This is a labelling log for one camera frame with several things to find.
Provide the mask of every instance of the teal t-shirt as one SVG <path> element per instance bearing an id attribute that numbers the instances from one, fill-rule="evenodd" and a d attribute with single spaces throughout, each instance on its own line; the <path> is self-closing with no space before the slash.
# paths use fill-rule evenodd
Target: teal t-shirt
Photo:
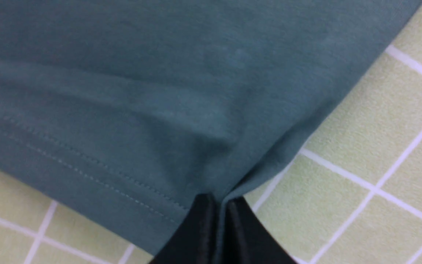
<path id="1" fill-rule="evenodd" d="M 285 167 L 421 0 L 0 0 L 0 169 L 156 253 Z"/>

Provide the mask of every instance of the stitching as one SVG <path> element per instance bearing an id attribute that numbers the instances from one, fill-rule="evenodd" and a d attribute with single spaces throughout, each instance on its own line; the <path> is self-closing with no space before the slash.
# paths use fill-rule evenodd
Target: stitching
<path id="1" fill-rule="evenodd" d="M 58 139 L 57 139 L 57 138 L 55 138 L 55 137 L 52 137 L 52 136 L 50 136 L 50 135 L 48 135 L 48 134 L 45 134 L 45 133 L 43 133 L 43 132 L 38 132 L 38 131 L 36 131 L 34 128 L 32 128 L 32 127 L 30 127 L 30 126 L 28 126 L 28 125 L 24 125 L 24 124 L 22 124 L 21 122 L 17 122 L 15 119 L 13 119 L 13 118 L 11 118 L 11 117 L 4 116 L 2 113 L 0 113 L 0 119 L 5 120 L 5 121 L 9 121 L 9 122 L 11 122 L 12 124 L 16 125 L 17 127 L 20 127 L 20 128 L 22 128 L 23 130 L 25 130 L 25 131 L 27 131 L 27 132 L 29 132 L 29 133 L 31 133 L 31 134 L 33 134 L 33 135 L 37 136 L 37 137 L 40 137 L 40 138 L 42 138 L 42 139 L 44 139 L 44 140 L 48 140 L 48 141 L 50 141 L 50 142 L 54 143 L 55 145 L 57 145 L 57 146 L 59 146 L 59 147 L 63 147 L 64 149 L 67 149 L 68 151 L 72 152 L 73 154 L 75 154 L 75 155 L 77 155 L 77 156 L 79 156 L 79 157 L 81 157 L 81 158 L 83 158 L 83 159 L 85 159 L 85 160 L 87 160 L 87 161 L 89 161 L 89 162 L 92 162 L 92 163 L 94 163 L 94 164 L 95 164 L 95 165 L 97 165 L 97 166 L 103 167 L 105 170 L 107 170 L 107 172 L 110 172 L 110 173 L 115 174 L 115 175 L 117 175 L 117 176 L 120 176 L 120 177 L 122 177 L 122 178 L 124 178 L 124 179 L 127 179 L 127 180 L 129 180 L 130 182 L 133 182 L 136 186 L 146 188 L 146 189 L 150 190 L 151 192 L 153 192 L 153 193 L 155 193 L 155 194 L 158 194 L 158 195 L 159 195 L 159 196 L 161 196 L 162 198 L 164 198 L 164 199 L 168 200 L 168 201 L 169 201 L 169 202 L 171 202 L 172 204 L 174 204 L 174 205 L 176 205 L 176 206 L 180 207 L 181 209 L 183 209 L 183 210 L 185 210 L 185 211 L 188 211 L 188 210 L 189 210 L 189 208 L 187 208 L 187 207 L 185 207 L 185 206 L 181 205 L 179 202 L 174 201 L 174 199 L 171 199 L 170 197 L 168 197 L 168 196 L 166 196 L 166 195 L 162 194 L 161 192 L 159 192 L 158 190 L 156 190 L 156 189 L 154 189 L 154 188 L 152 188 L 152 187 L 148 186 L 147 184 L 144 184 L 144 183 L 142 183 L 142 182 L 139 182 L 139 181 L 138 181 L 138 180 L 136 180 L 136 179 L 133 179 L 132 177 L 128 176 L 127 174 L 125 174 L 124 172 L 122 172 L 122 171 L 120 171 L 120 170 L 117 170 L 117 169 L 111 168 L 109 165 L 104 164 L 103 162 L 101 162 L 101 161 L 99 161 L 99 160 L 97 160 L 97 159 L 95 159 L 95 158 L 93 158 L 93 157 L 88 156 L 87 154 L 84 154 L 84 153 L 82 153 L 82 152 L 80 152 L 80 151 L 76 150 L 75 148 L 71 147 L 70 145 L 67 145 L 67 144 L 66 144 L 66 143 L 64 143 L 64 142 L 61 142 L 60 140 L 58 140 Z"/>
<path id="2" fill-rule="evenodd" d="M 8 134 L 8 133 L 6 133 L 6 132 L 3 132 L 3 131 L 1 131 L 1 130 L 0 130 L 0 135 L 2 135 L 2 136 L 4 136 L 4 137 L 7 137 L 7 138 L 8 138 L 8 139 L 10 139 L 10 140 L 13 140 L 14 142 L 17 142 L 17 143 L 19 143 L 19 144 L 25 145 L 25 147 L 28 147 L 29 149 L 34 150 L 34 151 L 35 151 L 35 152 L 37 152 L 38 154 L 40 154 L 40 155 L 42 155 L 42 156 L 44 156 L 44 157 L 50 158 L 50 159 L 52 159 L 52 160 L 54 160 L 54 161 L 58 162 L 59 164 L 63 165 L 64 167 L 67 167 L 67 168 L 69 168 L 69 169 L 73 170 L 74 172 L 77 172 L 78 174 L 80 174 L 80 175 L 81 175 L 81 176 L 83 176 L 84 178 L 89 179 L 89 180 L 92 180 L 93 182 L 96 182 L 97 184 L 100 184 L 100 185 L 102 185 L 103 187 L 105 187 L 105 188 L 107 188 L 107 189 L 113 190 L 114 192 L 116 192 L 116 193 L 120 194 L 121 196 L 126 197 L 127 199 L 130 199 L 131 201 L 134 201 L 134 202 L 136 202 L 137 204 L 139 204 L 139 205 L 141 205 L 141 206 L 143 206 L 143 207 L 147 208 L 147 209 L 148 209 L 148 210 L 150 210 L 151 212 L 154 212 L 155 214 L 160 215 L 160 216 L 161 216 L 161 217 L 163 217 L 164 219 L 167 219 L 167 220 L 169 220 L 169 221 L 170 221 L 170 222 L 172 222 L 172 223 L 176 223 L 173 219 L 171 219 L 171 218 L 167 217 L 166 215 L 164 215 L 164 214 L 162 214 L 162 213 L 160 213 L 160 212 L 157 212 L 157 211 L 156 211 L 156 210 L 154 210 L 151 206 L 149 206 L 149 205 L 147 205 L 147 204 L 144 204 L 144 203 L 142 203 L 142 202 L 138 201 L 137 199 L 134 199 L 133 197 L 130 197 L 128 194 L 125 194 L 124 192 L 122 192 L 122 191 L 120 191 L 120 190 L 115 189 L 115 187 L 112 187 L 112 186 L 110 186 L 109 184 L 106 184 L 106 183 L 104 183 L 104 182 L 101 182 L 101 181 L 99 181 L 98 179 L 93 178 L 92 176 L 89 176 L 88 174 L 86 174 L 85 172 L 83 172 L 82 170 L 80 170 L 79 168 L 77 168 L 77 167 L 75 167 L 75 166 L 73 166 L 73 165 L 71 165 L 71 164 L 68 164 L 68 163 L 64 162 L 64 161 L 63 161 L 62 159 L 60 159 L 59 157 L 56 157 L 56 156 L 54 156 L 54 155 L 52 155 L 52 154 L 49 154 L 49 153 L 48 153 L 48 152 L 46 152 L 45 150 L 42 150 L 42 149 L 40 149 L 40 148 L 38 148 L 38 147 L 35 147 L 35 146 L 33 146 L 33 145 L 29 144 L 29 143 L 25 143 L 25 142 L 23 142 L 22 140 L 20 140 L 19 138 L 14 137 L 13 135 L 10 135 L 10 134 Z"/>

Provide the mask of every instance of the teal fabric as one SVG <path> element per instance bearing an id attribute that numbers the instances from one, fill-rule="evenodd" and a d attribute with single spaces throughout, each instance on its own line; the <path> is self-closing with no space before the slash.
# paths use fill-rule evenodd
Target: teal fabric
<path id="1" fill-rule="evenodd" d="M 285 167 L 420 0 L 0 0 L 0 169 L 152 254 Z"/>

